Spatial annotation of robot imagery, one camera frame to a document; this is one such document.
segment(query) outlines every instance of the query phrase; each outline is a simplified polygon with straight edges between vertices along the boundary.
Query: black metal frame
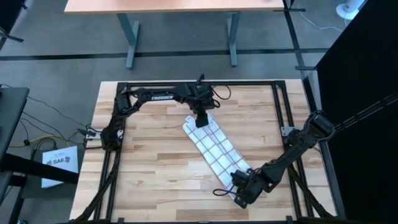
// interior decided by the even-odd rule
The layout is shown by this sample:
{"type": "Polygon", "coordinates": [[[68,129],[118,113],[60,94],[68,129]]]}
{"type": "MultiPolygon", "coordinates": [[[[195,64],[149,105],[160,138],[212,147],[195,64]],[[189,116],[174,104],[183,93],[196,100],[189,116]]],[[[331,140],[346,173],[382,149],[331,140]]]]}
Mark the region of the black metal frame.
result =
{"type": "MultiPolygon", "coordinates": [[[[144,86],[175,86],[175,85],[178,85],[179,83],[181,83],[181,82],[118,83],[117,89],[120,89],[120,88],[126,86],[126,84],[128,84],[131,87],[135,87],[135,86],[136,87],[144,87],[144,86]]],[[[276,81],[206,81],[206,80],[204,80],[203,83],[209,83],[211,85],[229,85],[229,86],[234,86],[234,85],[268,85],[268,86],[270,86],[272,88],[272,93],[273,93],[273,97],[274,97],[275,110],[276,110],[276,113],[277,113],[277,119],[278,119],[278,122],[279,122],[279,128],[282,128],[282,127],[285,127],[285,124],[284,124],[284,115],[282,114],[281,103],[279,101],[278,89],[280,89],[281,92],[282,92],[282,97],[284,99],[284,106],[285,106],[285,110],[286,110],[286,117],[287,117],[287,121],[288,121],[288,126],[290,126],[290,127],[294,126],[292,110],[291,110],[291,107],[290,107],[289,97],[288,97],[288,94],[287,94],[286,84],[285,84],[284,80],[276,80],[276,81]]],[[[280,135],[281,135],[282,142],[283,142],[285,137],[283,137],[282,133],[280,135]]],[[[103,161],[103,169],[101,171],[101,179],[100,179],[99,188],[101,188],[101,186],[105,182],[106,174],[108,173],[109,158],[110,158],[111,153],[112,152],[110,152],[110,151],[106,151],[105,152],[105,157],[104,157],[104,161],[103,161]]],[[[121,151],[116,151],[115,152],[115,161],[120,161],[120,157],[121,157],[121,151]]],[[[335,183],[337,183],[337,180],[336,180],[336,175],[333,173],[334,172],[333,167],[332,167],[332,170],[328,170],[329,166],[331,164],[331,159],[329,158],[328,161],[325,161],[325,158],[324,158],[324,162],[325,162],[326,174],[330,175],[330,176],[328,176],[328,180],[329,180],[329,183],[330,183],[330,188],[331,188],[331,192],[332,192],[333,201],[334,202],[335,201],[339,201],[340,202],[341,201],[341,196],[340,196],[340,192],[338,191],[338,186],[335,184],[335,183]]],[[[299,173],[300,177],[302,178],[305,186],[307,186],[307,181],[306,181],[306,178],[305,178],[305,171],[304,171],[304,168],[303,168],[303,163],[302,163],[301,158],[297,160],[297,167],[298,167],[298,173],[299,173]]],[[[116,173],[116,178],[112,181],[112,184],[111,184],[111,187],[110,187],[110,191],[109,191],[109,200],[108,200],[108,204],[106,205],[107,208],[106,208],[105,219],[107,219],[107,220],[110,220],[112,218],[114,197],[115,197],[115,194],[116,194],[116,181],[117,181],[117,173],[116,173]]],[[[290,174],[289,174],[289,182],[290,182],[290,188],[291,188],[291,191],[292,191],[295,215],[296,215],[297,218],[303,217],[302,211],[301,211],[301,207],[300,207],[300,201],[299,201],[299,195],[298,195],[298,192],[297,192],[297,187],[296,187],[294,179],[290,176],[290,174]]],[[[311,206],[310,202],[308,201],[308,198],[306,198],[306,197],[305,197],[305,206],[306,206],[306,209],[307,209],[308,217],[314,217],[312,206],[311,206]]],[[[340,211],[341,211],[341,209],[344,210],[344,208],[342,207],[342,204],[338,203],[338,204],[335,204],[335,206],[336,206],[336,211],[337,211],[338,215],[341,216],[340,215],[340,211]]],[[[94,213],[94,217],[93,217],[94,220],[98,220],[100,218],[101,207],[102,207],[102,203],[99,203],[98,206],[95,208],[95,213],[94,213]]],[[[250,224],[256,224],[256,223],[286,223],[286,222],[287,221],[212,222],[212,223],[219,223],[219,224],[226,224],[226,223],[245,224],[245,223],[250,223],[250,224]]],[[[124,224],[124,223],[138,224],[139,222],[124,222],[124,218],[119,218],[119,222],[118,223],[120,223],[120,224],[124,224]]],[[[167,222],[149,222],[149,223],[167,223],[167,222]]],[[[196,223],[196,222],[182,222],[182,223],[192,224],[192,223],[196,223]]]]}

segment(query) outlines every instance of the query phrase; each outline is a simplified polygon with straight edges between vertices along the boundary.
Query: floor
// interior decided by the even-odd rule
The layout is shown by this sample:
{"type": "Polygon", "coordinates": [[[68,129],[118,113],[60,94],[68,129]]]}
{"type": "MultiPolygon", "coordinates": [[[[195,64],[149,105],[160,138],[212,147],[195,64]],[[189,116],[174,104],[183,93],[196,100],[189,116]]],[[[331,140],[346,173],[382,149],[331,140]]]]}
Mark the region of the floor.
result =
{"type": "MultiPolygon", "coordinates": [[[[344,20],[335,7],[344,0],[298,0],[307,18],[319,26],[343,30],[344,20]]],[[[45,101],[81,123],[90,123],[98,88],[109,80],[195,79],[201,73],[209,79],[301,78],[295,70],[295,54],[238,55],[239,65],[231,68],[228,55],[187,57],[141,57],[132,70],[126,59],[96,58],[70,60],[4,60],[7,56],[125,53],[127,41],[115,15],[66,15],[67,0],[39,0],[29,4],[12,34],[23,43],[8,40],[0,50],[0,83],[30,88],[30,96],[45,101]]],[[[301,48],[329,48],[341,32],[317,29],[299,13],[291,13],[301,48]]],[[[138,52],[178,50],[227,50],[226,12],[130,14],[139,19],[138,52]]],[[[292,40],[283,12],[243,12],[238,30],[238,49],[291,49],[292,40]]],[[[315,66],[323,54],[303,54],[306,66],[315,66]]],[[[25,111],[69,136],[75,123],[54,110],[28,101],[25,111]]],[[[27,124],[29,138],[43,135],[27,124]]],[[[26,138],[18,126],[12,142],[26,138]]],[[[9,149],[28,156],[29,149],[9,149]]],[[[0,220],[11,213],[18,188],[10,190],[0,207],[0,220]]],[[[28,199],[20,219],[30,224],[65,222],[72,198],[28,199]]]]}

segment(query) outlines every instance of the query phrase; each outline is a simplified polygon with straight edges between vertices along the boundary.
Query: wooden table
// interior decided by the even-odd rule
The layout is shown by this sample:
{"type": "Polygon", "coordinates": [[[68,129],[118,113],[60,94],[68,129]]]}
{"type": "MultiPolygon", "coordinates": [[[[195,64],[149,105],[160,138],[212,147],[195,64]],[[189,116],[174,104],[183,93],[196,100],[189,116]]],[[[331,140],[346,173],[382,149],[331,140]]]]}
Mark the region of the wooden table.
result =
{"type": "Polygon", "coordinates": [[[117,14],[124,34],[129,43],[127,68],[132,68],[136,51],[139,21],[131,27],[126,13],[137,12],[198,12],[233,11],[228,19],[228,43],[231,65],[237,66],[236,33],[240,11],[280,10],[284,8],[282,0],[68,0],[66,13],[110,13],[117,14]]]}
{"type": "MultiPolygon", "coordinates": [[[[301,80],[285,82],[295,125],[302,127],[309,112],[301,80]]],[[[92,121],[94,128],[108,125],[116,85],[117,82],[102,82],[92,121]]],[[[209,111],[220,128],[252,167],[279,157],[283,148],[271,87],[230,87],[231,98],[220,100],[221,108],[209,111]]],[[[216,87],[216,91],[221,96],[228,95],[225,87],[216,87]]],[[[239,208],[229,196],[215,197],[212,190],[221,184],[182,129],[190,114],[186,104],[157,101],[146,103],[127,119],[114,222],[117,217],[124,217],[126,222],[173,222],[285,220],[287,215],[294,216],[287,172],[270,194],[263,192],[247,209],[239,208]]],[[[99,141],[90,142],[89,147],[99,145],[99,141]]],[[[79,216],[97,192],[103,159],[102,149],[86,151],[70,218],[79,216]]],[[[310,190],[335,214],[320,153],[310,149],[302,159],[310,190]]],[[[107,198],[105,195],[102,218],[107,198]]]]}

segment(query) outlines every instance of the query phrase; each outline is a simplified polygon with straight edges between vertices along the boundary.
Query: metal bracket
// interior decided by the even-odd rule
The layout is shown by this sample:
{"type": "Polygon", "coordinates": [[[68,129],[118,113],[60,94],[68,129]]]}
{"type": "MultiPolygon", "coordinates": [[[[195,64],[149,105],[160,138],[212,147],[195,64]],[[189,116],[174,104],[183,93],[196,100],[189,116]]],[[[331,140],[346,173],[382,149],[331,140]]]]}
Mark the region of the metal bracket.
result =
{"type": "MultiPolygon", "coordinates": [[[[95,136],[90,136],[90,135],[86,134],[86,139],[87,139],[87,140],[101,139],[100,134],[101,134],[101,132],[102,132],[102,129],[96,129],[96,130],[97,130],[98,132],[95,132],[95,136]]],[[[124,133],[124,130],[119,130],[119,131],[118,131],[118,137],[120,138],[120,136],[122,136],[123,133],[124,133]]]]}
{"type": "Polygon", "coordinates": [[[302,128],[296,128],[296,127],[281,127],[280,132],[282,133],[282,136],[288,136],[293,129],[298,129],[301,130],[302,128]]]}

